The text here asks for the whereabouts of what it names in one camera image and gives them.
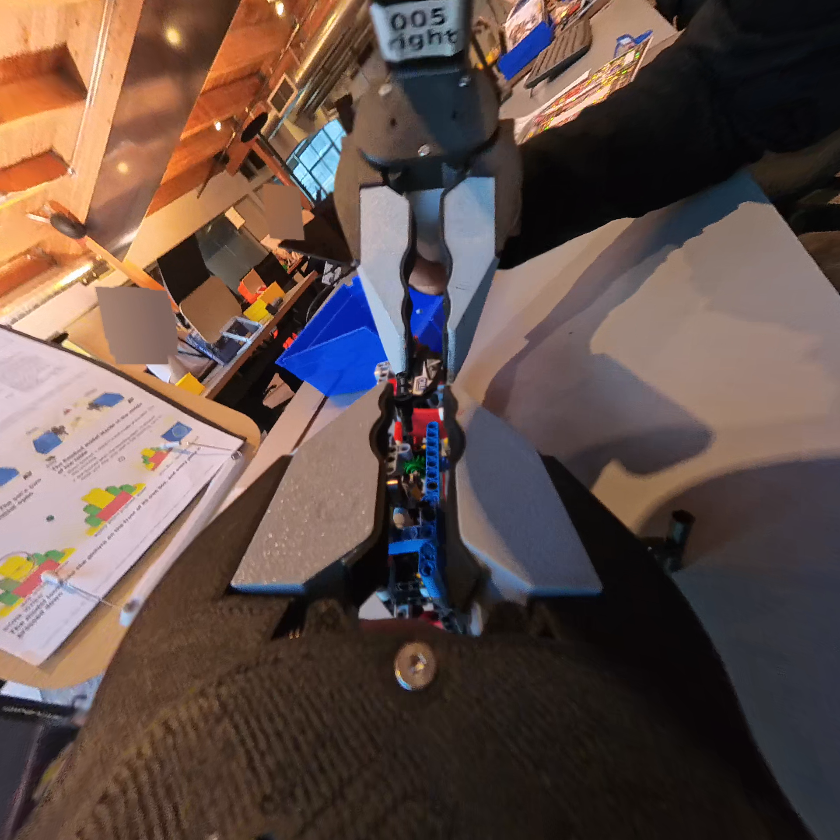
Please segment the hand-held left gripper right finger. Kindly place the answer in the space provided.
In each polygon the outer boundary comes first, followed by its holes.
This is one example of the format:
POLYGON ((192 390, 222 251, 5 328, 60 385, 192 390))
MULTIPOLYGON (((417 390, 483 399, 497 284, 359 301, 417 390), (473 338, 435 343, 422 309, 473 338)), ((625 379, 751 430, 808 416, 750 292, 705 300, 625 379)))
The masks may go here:
POLYGON ((452 602, 599 595, 602 582, 535 447, 454 386, 445 387, 445 428, 452 602))

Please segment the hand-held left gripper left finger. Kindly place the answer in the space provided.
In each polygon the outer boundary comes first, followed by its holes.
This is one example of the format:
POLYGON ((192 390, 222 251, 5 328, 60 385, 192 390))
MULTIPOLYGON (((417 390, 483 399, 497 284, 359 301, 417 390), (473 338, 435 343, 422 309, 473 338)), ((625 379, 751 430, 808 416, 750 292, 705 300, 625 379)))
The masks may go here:
POLYGON ((381 431, 392 387, 378 384, 299 447, 230 582, 246 594, 342 589, 382 526, 381 431))

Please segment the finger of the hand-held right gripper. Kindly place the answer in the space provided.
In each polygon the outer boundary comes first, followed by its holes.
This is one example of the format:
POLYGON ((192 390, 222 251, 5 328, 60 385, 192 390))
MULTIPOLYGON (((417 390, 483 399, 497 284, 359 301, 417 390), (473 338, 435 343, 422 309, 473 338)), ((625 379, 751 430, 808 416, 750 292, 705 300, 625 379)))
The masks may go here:
POLYGON ((396 374, 409 366, 406 265, 416 226, 407 197, 388 186, 360 190, 359 278, 385 357, 396 374))
POLYGON ((443 241, 449 259, 444 296, 444 366, 454 382, 476 334, 495 276, 496 180, 470 176, 441 202, 443 241))

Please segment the toy brick car chassis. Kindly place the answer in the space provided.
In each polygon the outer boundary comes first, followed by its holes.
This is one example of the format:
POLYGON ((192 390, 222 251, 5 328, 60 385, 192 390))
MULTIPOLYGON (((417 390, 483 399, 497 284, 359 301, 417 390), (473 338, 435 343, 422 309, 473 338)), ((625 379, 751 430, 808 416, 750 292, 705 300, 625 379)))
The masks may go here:
POLYGON ((448 578, 443 362, 420 349, 409 372, 381 363, 376 373, 394 396, 385 454, 387 573, 377 595, 396 619, 466 634, 468 619, 448 578))

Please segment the black curved toy panel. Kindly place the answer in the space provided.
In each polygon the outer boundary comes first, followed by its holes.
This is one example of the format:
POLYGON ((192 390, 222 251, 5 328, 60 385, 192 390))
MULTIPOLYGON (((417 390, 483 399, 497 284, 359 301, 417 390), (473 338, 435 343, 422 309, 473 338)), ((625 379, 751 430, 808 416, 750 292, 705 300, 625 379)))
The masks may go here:
POLYGON ((670 514, 668 529, 664 537, 651 537, 644 545, 657 566, 666 574, 682 569, 686 547, 696 518, 686 510, 674 510, 670 514))

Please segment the person's right forearm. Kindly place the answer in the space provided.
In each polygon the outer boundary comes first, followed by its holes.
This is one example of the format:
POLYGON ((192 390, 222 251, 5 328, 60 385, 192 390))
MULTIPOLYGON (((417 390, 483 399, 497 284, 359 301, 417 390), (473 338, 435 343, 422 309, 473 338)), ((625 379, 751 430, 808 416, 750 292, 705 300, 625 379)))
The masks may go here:
POLYGON ((839 127, 839 2, 702 2, 625 87, 520 145, 509 270, 839 127))

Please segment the person's right hand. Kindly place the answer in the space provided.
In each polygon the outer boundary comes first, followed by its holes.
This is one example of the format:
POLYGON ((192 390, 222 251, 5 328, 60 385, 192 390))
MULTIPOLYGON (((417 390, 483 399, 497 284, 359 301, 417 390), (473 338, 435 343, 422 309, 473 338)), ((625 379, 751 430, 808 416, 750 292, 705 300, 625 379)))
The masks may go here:
POLYGON ((447 290, 448 274, 446 267, 436 261, 416 255, 408 284, 416 291, 430 296, 442 297, 447 290))

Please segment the blue storage bin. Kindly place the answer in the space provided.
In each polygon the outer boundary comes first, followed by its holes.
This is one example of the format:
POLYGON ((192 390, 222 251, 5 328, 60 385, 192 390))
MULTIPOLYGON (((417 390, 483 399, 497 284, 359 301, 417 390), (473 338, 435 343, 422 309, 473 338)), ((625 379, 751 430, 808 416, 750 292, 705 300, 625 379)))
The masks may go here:
POLYGON ((416 396, 434 392, 443 358, 445 299, 409 289, 411 318, 390 310, 370 291, 366 279, 341 284, 279 357, 279 367, 326 396, 367 392, 377 367, 406 367, 416 396))

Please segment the small blue bin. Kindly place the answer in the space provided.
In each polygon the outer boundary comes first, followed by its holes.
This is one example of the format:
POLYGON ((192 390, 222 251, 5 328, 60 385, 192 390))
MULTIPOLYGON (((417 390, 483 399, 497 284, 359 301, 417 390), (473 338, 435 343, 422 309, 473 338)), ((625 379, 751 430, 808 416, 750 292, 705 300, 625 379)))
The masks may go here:
POLYGON ((511 81, 533 63, 553 41, 552 20, 541 20, 516 46, 500 55, 497 67, 506 81, 511 81))

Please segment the colourful printed sheet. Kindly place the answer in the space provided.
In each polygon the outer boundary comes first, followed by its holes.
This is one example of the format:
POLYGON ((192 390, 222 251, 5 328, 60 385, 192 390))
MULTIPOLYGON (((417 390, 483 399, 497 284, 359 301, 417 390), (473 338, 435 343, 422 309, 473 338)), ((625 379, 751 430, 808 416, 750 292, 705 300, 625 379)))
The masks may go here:
POLYGON ((518 144, 552 128, 559 128, 576 119, 580 113, 606 99, 613 88, 608 77, 581 77, 527 117, 515 120, 514 135, 518 144))

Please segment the cluttered background worktable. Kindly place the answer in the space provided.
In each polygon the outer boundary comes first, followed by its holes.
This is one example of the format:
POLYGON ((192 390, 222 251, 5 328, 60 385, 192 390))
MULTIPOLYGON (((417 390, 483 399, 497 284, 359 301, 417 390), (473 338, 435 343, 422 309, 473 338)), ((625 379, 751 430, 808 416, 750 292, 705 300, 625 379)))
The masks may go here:
POLYGON ((259 350, 266 342, 272 339, 274 332, 280 326, 280 323, 290 315, 292 309, 300 300, 301 296, 320 279, 320 274, 313 271, 307 276, 299 279, 295 286, 288 292, 283 292, 281 289, 277 290, 277 294, 269 293, 267 289, 259 298, 262 298, 268 303, 269 309, 274 313, 274 317, 265 322, 252 322, 246 318, 240 318, 241 322, 248 322, 256 324, 256 329, 246 337, 234 336, 234 340, 239 343, 239 350, 236 356, 230 362, 225 364, 217 364, 213 371, 208 373, 200 382, 204 385, 205 391, 201 397, 207 399, 215 399, 231 382, 234 376, 239 372, 242 366, 259 350))

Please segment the adjacent grey table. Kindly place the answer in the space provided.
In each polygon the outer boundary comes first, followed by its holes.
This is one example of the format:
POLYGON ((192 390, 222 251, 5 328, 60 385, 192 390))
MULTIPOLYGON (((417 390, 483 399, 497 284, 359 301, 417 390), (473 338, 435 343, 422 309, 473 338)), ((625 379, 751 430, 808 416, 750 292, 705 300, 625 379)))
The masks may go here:
POLYGON ((516 119, 527 117, 581 77, 613 80, 608 99, 628 86, 641 67, 678 37, 677 29, 651 3, 641 1, 594 3, 593 12, 585 16, 581 26, 590 36, 584 53, 560 70, 543 75, 532 86, 527 74, 501 106, 500 115, 513 121, 514 132, 516 119))

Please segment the clipboard with printed sheet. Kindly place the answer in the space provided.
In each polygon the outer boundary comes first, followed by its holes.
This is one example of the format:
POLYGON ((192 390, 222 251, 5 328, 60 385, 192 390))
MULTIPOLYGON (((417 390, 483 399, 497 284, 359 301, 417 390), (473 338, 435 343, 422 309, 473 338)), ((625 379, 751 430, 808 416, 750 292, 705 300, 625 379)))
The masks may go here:
POLYGON ((105 670, 259 430, 14 329, 1 351, 2 682, 65 688, 105 670))

